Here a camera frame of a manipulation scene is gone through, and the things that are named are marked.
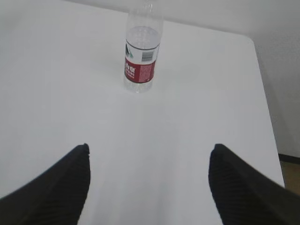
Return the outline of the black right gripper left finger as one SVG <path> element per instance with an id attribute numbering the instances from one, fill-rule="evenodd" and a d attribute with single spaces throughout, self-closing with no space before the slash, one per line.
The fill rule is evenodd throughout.
<path id="1" fill-rule="evenodd" d="M 76 225 L 90 188 L 90 149 L 78 145 L 0 200 L 2 225 Z"/>

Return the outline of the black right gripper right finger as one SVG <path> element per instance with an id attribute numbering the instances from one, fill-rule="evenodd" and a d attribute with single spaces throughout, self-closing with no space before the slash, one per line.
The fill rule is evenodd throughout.
<path id="1" fill-rule="evenodd" d="M 224 225 L 298 225 L 300 197 L 223 144 L 210 154 L 209 187 Z"/>

